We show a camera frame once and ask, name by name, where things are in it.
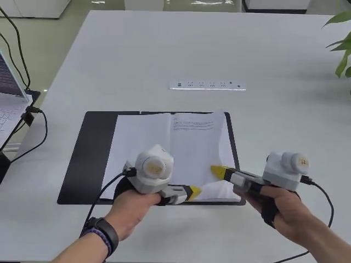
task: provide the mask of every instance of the black cable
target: black cable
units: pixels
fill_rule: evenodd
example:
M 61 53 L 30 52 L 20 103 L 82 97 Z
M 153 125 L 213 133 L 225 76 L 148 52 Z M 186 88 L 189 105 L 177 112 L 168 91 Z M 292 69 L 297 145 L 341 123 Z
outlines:
M 21 125 L 21 127 L 19 127 L 17 130 L 15 130 L 15 131 L 13 132 L 12 135 L 14 135 L 15 133 L 17 133 L 20 129 L 22 129 L 24 125 L 26 125 L 25 122 Z
M 329 223 L 328 223 L 328 227 L 330 228 L 331 227 L 331 224 L 333 223 L 333 219 L 334 219 L 334 205 L 333 203 L 331 202 L 330 200 L 330 197 L 329 195 L 327 194 L 327 192 L 321 187 L 319 186 L 318 184 L 316 184 L 315 182 L 312 181 L 311 178 L 309 178 L 308 176 L 305 176 L 303 175 L 303 177 L 301 178 L 301 182 L 304 183 L 304 184 L 307 184 L 307 185 L 313 185 L 315 187 L 317 187 L 320 191 L 322 191 L 322 193 L 325 195 L 325 197 L 327 198 L 327 201 L 330 205 L 330 219 L 329 219 Z M 309 254 L 309 251 L 306 251 L 304 253 L 301 253 L 301 254 L 298 254 L 296 256 L 292 256 L 290 258 L 287 258 L 287 259 L 282 259 L 282 260 L 279 260 L 279 261 L 276 261 L 276 262 L 273 262 L 273 263 L 283 263 L 283 262 L 287 262 L 289 260 L 293 260 L 293 259 L 297 259 L 297 258 L 300 258 L 301 256 L 305 256 Z
M 1 34 L 1 33 L 0 33 L 0 37 L 2 37 L 2 39 L 5 41 L 5 43 L 6 43 L 6 45 L 7 45 L 7 49 L 8 49 L 8 52 L 9 52 L 9 56 L 10 56 L 10 60 L 11 60 L 11 62 L 12 62 L 12 65 L 15 67 L 15 69 L 16 69 L 17 72 L 18 72 L 18 74 L 20 75 L 20 78 L 21 78 L 21 80 L 22 80 L 24 86 L 26 86 L 26 89 L 28 89 L 28 84 L 24 81 L 23 76 L 22 76 L 20 70 L 18 69 L 18 67 L 16 66 L 15 61 L 13 60 L 12 52 L 11 52 L 11 47 L 10 47 L 9 42 L 6 40 L 6 38 L 4 37 L 4 35 Z
M 6 19 L 10 22 L 10 24 L 13 26 L 13 28 L 14 28 L 15 31 L 16 31 L 17 42 L 18 42 L 18 49 L 19 49 L 19 51 L 20 51 L 21 60 L 22 60 L 23 67 L 24 67 L 24 70 L 25 70 L 26 75 L 27 75 L 27 79 L 28 79 L 28 85 L 26 85 L 26 89 L 27 89 L 27 90 L 30 90 L 29 87 L 30 87 L 30 85 L 31 85 L 31 78 L 30 78 L 30 76 L 29 76 L 29 72 L 28 72 L 28 68 L 27 68 L 27 65 L 26 65 L 26 61 L 24 60 L 24 56 L 23 56 L 20 32 L 19 32 L 17 26 L 15 25 L 15 23 L 13 23 L 12 19 L 5 13 L 4 9 L 2 9 L 1 6 L 0 6 L 0 12 L 6 17 Z
M 44 136 L 44 139 L 43 139 L 42 142 L 41 142 L 40 144 L 38 144 L 37 146 L 35 146 L 35 147 L 33 147 L 32 149 L 26 151 L 25 153 L 22 153 L 19 157 L 16 157 L 15 159 L 13 159 L 13 160 L 11 161 L 11 163 L 14 163 L 14 162 L 17 161 L 19 158 L 22 158 L 24 155 L 27 155 L 28 153 L 34 151 L 36 148 L 40 147 L 40 146 L 46 141 L 46 138 L 48 137 L 48 119 L 46 118 L 46 115 L 45 115 L 45 113 L 44 113 L 42 110 L 40 110 L 40 109 L 38 109 L 38 108 L 35 108 L 35 109 L 39 110 L 38 113 L 41 113 L 41 114 L 44 116 L 44 119 L 45 119 L 45 136 Z
M 115 178 L 113 178 L 111 181 L 109 181 L 109 183 L 107 185 L 104 186 L 104 188 L 101 189 L 101 191 L 99 192 L 98 196 L 96 197 L 94 203 L 92 204 L 92 206 L 90 207 L 89 213 L 87 215 L 87 218 L 84 222 L 84 225 L 88 222 L 90 216 L 92 215 L 93 209 L 96 206 L 97 202 L 99 201 L 100 196 L 103 194 L 103 192 L 105 192 L 105 190 L 111 185 L 113 184 L 118 178 L 120 178 L 121 176 L 125 175 L 125 172 L 121 172 L 120 174 L 118 174 L 118 176 L 116 176 Z

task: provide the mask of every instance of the floor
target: floor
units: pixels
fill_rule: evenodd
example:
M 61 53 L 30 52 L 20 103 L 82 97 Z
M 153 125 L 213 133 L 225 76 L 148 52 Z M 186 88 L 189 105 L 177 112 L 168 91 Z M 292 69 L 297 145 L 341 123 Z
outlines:
M 172 8 L 174 8 L 173 10 L 192 10 L 193 7 L 189 7 L 189 9 L 186 7 L 186 3 L 189 3 L 190 0 L 178 1 L 183 3 L 181 7 L 165 5 L 165 10 L 172 11 Z M 233 12 L 234 7 L 232 4 L 227 4 L 222 6 L 221 10 L 206 8 L 206 11 Z M 125 5 L 124 0 L 72 0 L 59 20 L 14 19 L 21 32 L 22 47 L 32 79 L 31 88 L 42 92 L 37 106 L 40 106 L 44 100 L 45 94 L 63 63 L 85 17 L 92 9 L 124 10 Z M 351 10 L 351 4 L 347 0 L 311 0 L 307 13 L 332 15 L 346 10 Z M 0 19 L 0 29 L 11 43 L 13 53 L 17 54 L 16 36 L 6 19 Z M 7 56 L 6 46 L 2 41 L 0 41 L 0 49 Z M 15 62 L 21 65 L 17 55 L 15 56 Z M 20 130 L 13 136 L 11 142 L 20 142 L 26 131 L 26 127 Z

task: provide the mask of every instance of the laptop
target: laptop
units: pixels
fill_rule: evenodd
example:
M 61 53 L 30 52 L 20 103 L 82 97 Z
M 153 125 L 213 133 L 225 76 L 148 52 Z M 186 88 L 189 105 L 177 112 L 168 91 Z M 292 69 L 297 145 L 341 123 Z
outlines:
M 0 149 L 21 121 L 21 115 L 33 103 L 18 83 L 0 51 Z

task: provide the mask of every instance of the white table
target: white table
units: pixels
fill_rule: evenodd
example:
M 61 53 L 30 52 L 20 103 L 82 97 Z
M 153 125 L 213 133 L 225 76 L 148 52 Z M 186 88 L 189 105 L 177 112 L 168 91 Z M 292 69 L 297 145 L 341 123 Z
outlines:
M 322 30 L 328 18 L 91 12 L 42 105 L 47 142 L 0 185 L 0 260 L 51 260 L 78 237 L 89 206 L 56 200 L 86 111 L 229 111 L 242 169 L 260 174 L 271 150 L 305 154 L 335 204 L 333 229 L 351 242 L 351 85 L 333 74 L 342 54 L 325 49 L 350 24 Z M 232 78 L 247 91 L 168 90 L 178 78 Z M 38 116 L 20 153 L 43 136 Z M 324 196 L 307 186 L 299 192 L 327 221 Z M 94 215 L 108 210 L 98 206 Z M 249 205 L 153 207 L 109 260 L 270 263 L 302 251 Z

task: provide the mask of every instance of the laptop screen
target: laptop screen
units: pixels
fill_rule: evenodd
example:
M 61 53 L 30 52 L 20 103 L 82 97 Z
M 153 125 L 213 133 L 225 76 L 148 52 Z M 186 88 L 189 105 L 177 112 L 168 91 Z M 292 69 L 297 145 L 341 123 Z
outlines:
M 0 53 L 0 93 L 21 95 L 21 88 L 18 86 L 10 68 L 3 55 Z

